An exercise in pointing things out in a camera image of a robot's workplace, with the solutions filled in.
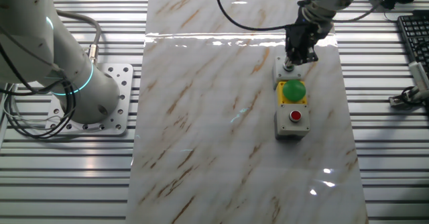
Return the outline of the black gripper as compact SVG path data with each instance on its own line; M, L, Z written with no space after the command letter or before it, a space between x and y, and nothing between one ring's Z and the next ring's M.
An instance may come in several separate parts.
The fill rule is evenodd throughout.
M314 46L324 39L331 29L331 21L311 22L299 15L295 23L286 28L284 68L316 62L318 56Z

